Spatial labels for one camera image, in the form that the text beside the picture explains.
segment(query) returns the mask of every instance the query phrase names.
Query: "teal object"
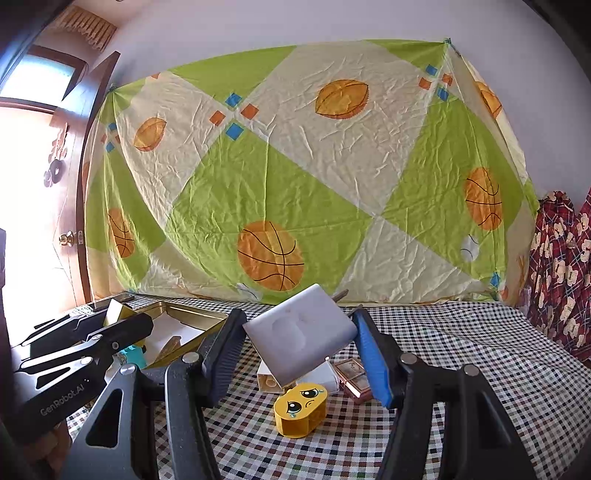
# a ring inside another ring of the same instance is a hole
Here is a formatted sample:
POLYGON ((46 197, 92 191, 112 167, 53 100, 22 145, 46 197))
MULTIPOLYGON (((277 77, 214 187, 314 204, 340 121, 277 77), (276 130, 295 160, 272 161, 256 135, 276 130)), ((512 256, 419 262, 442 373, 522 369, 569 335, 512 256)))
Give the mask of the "teal object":
POLYGON ((144 359, 144 353, 138 346, 130 345, 129 347, 121 350, 119 353, 125 355, 127 363, 129 364, 136 364, 140 368, 146 368, 148 366, 146 360, 144 359))

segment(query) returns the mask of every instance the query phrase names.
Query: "door knob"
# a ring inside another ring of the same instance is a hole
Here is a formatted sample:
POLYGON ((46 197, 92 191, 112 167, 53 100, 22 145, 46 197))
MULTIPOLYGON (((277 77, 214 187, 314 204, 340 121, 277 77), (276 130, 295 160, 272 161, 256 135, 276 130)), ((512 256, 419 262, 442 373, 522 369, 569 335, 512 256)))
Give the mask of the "door knob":
POLYGON ((60 235, 60 245, 65 247, 72 247, 74 245, 74 232, 72 230, 68 231, 68 233, 63 233, 60 235))

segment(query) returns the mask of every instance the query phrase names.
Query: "orange square pattern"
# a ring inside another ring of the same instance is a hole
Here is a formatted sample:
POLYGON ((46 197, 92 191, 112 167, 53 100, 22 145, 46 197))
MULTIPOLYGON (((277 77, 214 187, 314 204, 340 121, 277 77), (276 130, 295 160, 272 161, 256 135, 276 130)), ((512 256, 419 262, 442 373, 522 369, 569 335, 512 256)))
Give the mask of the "orange square pattern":
POLYGON ((246 107, 244 107, 244 110, 240 113, 242 115, 244 115, 246 118, 248 118, 249 120, 252 120, 253 118, 255 118, 255 115, 258 113, 258 108, 255 107, 253 104, 249 103, 248 105, 246 105, 246 107))
POLYGON ((441 78, 441 81, 443 83, 447 83, 449 86, 452 86, 453 83, 453 78, 451 75, 448 75, 447 73, 443 74, 443 77, 441 78))
POLYGON ((429 90, 429 88, 431 88, 431 82, 423 77, 421 77, 421 79, 418 81, 418 85, 425 90, 429 90))
POLYGON ((216 110, 216 112, 212 115, 209 121, 213 123, 216 127, 219 127, 225 118, 226 115, 221 113, 220 110, 216 110))

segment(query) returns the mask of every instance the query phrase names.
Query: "checkered tablecloth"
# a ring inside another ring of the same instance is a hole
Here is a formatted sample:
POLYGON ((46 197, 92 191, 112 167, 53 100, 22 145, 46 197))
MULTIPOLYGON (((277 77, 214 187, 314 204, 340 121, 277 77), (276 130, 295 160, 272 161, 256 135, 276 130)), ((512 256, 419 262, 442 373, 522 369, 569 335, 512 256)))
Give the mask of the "checkered tablecloth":
MULTIPOLYGON (((138 308, 154 299, 137 298, 138 308)), ((211 300, 170 299, 249 318, 269 306, 211 300)), ((439 367, 471 363, 483 372, 505 406, 539 479, 556 479, 591 433, 591 371, 535 330, 517 310, 494 303, 448 302, 369 310, 377 327, 400 347, 439 367)), ((357 356, 351 343, 336 360, 357 356)), ((308 437, 291 440, 275 429, 276 395, 259 392, 260 359, 247 339, 228 395, 204 412, 222 477, 227 479, 374 478, 388 443, 394 413, 375 400, 356 406, 342 393, 329 397, 325 421, 308 437)), ((439 472, 444 404, 433 409, 425 479, 439 472)), ((75 436, 87 412, 69 418, 75 436)), ((164 405, 155 418, 161 479, 174 477, 164 405)))

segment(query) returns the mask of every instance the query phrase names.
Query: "blue gripper pad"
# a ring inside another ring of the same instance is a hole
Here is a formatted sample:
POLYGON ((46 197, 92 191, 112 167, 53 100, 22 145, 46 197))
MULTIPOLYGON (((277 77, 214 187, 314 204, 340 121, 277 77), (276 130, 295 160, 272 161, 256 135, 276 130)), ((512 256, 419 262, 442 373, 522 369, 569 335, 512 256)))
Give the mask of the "blue gripper pad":
POLYGON ((361 363, 363 363, 363 367, 367 372, 372 394, 374 398, 381 402, 383 407, 387 409, 394 408, 394 395, 390 387, 390 369, 374 338, 374 334, 381 335, 381 333, 377 331, 375 325, 372 325, 371 330, 375 330, 374 334, 372 334, 361 312, 353 314, 353 321, 357 326, 355 345, 361 363))
POLYGON ((213 343, 203 345, 203 348, 197 350, 204 355, 202 371, 204 377, 210 381, 207 399, 211 406, 216 405, 228 393, 246 338, 246 332, 242 328, 245 322, 246 314, 242 310, 233 309, 213 343))

